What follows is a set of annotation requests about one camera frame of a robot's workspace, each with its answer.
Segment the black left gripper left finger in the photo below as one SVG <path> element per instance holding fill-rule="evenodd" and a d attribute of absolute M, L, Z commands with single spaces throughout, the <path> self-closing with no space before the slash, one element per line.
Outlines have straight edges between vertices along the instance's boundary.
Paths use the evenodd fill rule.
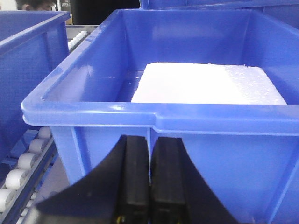
<path fill-rule="evenodd" d="M 37 203 L 25 224 L 147 224 L 149 150 L 145 137 L 122 135 L 86 176 Z"/>

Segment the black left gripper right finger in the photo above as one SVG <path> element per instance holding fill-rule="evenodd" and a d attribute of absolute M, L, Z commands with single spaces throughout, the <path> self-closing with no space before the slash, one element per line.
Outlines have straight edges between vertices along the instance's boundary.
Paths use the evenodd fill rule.
<path fill-rule="evenodd" d="M 159 137 L 150 168 L 151 223 L 237 223 L 196 169 L 181 138 Z"/>

